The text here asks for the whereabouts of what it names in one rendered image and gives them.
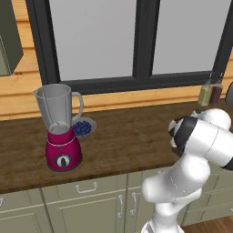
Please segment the grey bowl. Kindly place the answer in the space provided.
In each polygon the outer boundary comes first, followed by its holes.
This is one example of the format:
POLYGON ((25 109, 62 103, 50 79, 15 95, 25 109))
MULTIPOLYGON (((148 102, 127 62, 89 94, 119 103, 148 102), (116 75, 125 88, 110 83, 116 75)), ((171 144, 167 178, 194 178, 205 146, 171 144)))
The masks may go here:
POLYGON ((82 138, 82 137, 87 137, 87 136, 89 136, 91 133, 93 133, 95 130, 96 130, 96 122, 92 119, 92 118, 90 118, 90 117, 80 117, 78 120, 76 120, 76 121, 74 121, 73 123, 72 123, 72 127, 73 127, 73 125, 76 123, 76 122, 78 122, 78 121, 81 121, 81 122, 83 122, 83 121, 87 121, 90 125, 91 125, 91 132, 90 133, 88 133, 87 135, 83 135, 83 136, 76 136, 77 138, 82 138))

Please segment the olive green wall cupboard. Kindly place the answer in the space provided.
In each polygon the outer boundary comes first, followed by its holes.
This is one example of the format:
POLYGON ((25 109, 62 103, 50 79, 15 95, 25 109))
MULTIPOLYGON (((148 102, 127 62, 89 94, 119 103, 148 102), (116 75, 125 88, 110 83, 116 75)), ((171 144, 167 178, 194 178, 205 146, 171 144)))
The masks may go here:
POLYGON ((0 0, 0 76, 11 76, 23 54, 12 2, 0 0))

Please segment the blueberries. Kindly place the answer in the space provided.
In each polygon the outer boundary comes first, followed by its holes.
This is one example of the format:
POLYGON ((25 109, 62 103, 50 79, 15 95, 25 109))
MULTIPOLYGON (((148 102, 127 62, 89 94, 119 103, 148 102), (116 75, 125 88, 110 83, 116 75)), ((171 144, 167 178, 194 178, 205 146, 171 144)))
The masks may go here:
POLYGON ((91 125, 87 121, 78 121, 73 125, 73 130, 76 136, 87 135, 91 132, 91 125))

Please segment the magenta blender with clear jar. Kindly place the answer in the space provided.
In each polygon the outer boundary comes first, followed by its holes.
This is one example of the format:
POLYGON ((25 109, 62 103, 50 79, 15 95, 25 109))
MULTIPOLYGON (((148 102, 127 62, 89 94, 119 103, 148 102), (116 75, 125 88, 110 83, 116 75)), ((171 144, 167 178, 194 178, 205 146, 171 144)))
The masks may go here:
POLYGON ((41 86, 33 95, 47 129, 47 166, 57 172, 76 168, 82 161, 82 151, 72 123, 82 115, 83 97, 63 84, 41 86))

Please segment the dark red bottle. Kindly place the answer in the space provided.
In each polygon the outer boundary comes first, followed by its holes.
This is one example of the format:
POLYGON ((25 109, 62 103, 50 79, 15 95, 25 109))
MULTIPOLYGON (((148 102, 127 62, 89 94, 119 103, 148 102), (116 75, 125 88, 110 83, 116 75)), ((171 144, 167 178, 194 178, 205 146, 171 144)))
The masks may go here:
POLYGON ((209 103, 215 105, 221 96, 223 85, 222 85, 223 76, 220 75, 218 81, 212 86, 212 93, 209 103))

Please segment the dark grey round object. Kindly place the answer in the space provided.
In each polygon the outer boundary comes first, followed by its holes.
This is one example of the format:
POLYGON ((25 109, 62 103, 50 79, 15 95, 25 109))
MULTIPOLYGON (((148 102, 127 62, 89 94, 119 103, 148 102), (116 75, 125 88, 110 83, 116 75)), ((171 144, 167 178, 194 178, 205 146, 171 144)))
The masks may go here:
POLYGON ((228 88, 228 91, 226 93, 226 97, 225 97, 225 102, 233 107, 233 84, 231 84, 228 88))

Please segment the sage green cupboard door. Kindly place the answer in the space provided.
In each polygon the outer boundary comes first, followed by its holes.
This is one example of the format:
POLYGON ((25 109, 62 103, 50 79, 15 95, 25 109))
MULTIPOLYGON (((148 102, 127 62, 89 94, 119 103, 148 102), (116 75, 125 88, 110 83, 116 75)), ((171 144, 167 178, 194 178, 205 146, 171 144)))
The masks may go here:
POLYGON ((45 205, 0 212, 0 233, 54 233, 45 205))
POLYGON ((126 211, 125 211, 125 233, 140 233, 142 227, 150 220, 154 205, 147 203, 141 194, 141 187, 132 187, 127 190, 126 211), (137 193, 137 213, 132 217, 129 211, 133 208, 131 194, 137 193))
POLYGON ((126 191, 124 189, 47 204, 54 233, 124 233, 126 191), (118 196, 123 196, 119 219, 118 196))

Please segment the black framed window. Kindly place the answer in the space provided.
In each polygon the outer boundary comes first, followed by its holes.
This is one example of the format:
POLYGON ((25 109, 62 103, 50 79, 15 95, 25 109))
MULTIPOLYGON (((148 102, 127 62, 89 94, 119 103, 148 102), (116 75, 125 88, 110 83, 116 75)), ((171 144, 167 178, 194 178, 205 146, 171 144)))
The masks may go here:
POLYGON ((233 0, 25 0, 43 84, 82 94, 223 76, 233 0))

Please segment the wide sage green drawer front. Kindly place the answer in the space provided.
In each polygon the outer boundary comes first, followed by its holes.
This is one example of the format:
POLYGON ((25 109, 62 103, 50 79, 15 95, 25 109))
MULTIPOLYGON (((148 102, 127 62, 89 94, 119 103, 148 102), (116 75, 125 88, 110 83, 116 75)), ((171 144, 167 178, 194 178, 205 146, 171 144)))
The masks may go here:
POLYGON ((101 177, 95 179, 89 179, 84 181, 66 183, 61 185, 54 185, 51 187, 43 187, 42 190, 46 196, 55 195, 59 198, 65 197, 76 197, 78 195, 87 195, 87 194, 98 194, 104 192, 110 192, 118 190, 126 185, 127 175, 116 175, 111 177, 101 177), (76 185, 79 183, 85 182, 96 182, 98 184, 97 190, 95 192, 90 192, 86 194, 79 194, 76 191, 76 185))

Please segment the sage green cupboard run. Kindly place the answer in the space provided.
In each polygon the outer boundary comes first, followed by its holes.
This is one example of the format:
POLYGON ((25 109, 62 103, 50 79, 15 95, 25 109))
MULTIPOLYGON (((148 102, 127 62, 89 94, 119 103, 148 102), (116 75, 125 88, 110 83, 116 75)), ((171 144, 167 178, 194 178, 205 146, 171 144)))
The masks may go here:
POLYGON ((199 199, 185 210, 181 225, 187 226, 233 215, 233 171, 214 168, 199 199))

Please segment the yellow-green bottle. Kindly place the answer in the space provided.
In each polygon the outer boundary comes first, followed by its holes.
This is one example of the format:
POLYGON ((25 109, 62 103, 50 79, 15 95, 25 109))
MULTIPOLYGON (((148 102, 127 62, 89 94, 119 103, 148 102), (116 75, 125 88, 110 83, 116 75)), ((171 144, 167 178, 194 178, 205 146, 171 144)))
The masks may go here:
POLYGON ((211 97, 211 93, 212 93, 211 76, 209 76, 208 81, 200 88, 198 103, 201 106, 207 106, 209 103, 209 99, 211 97))

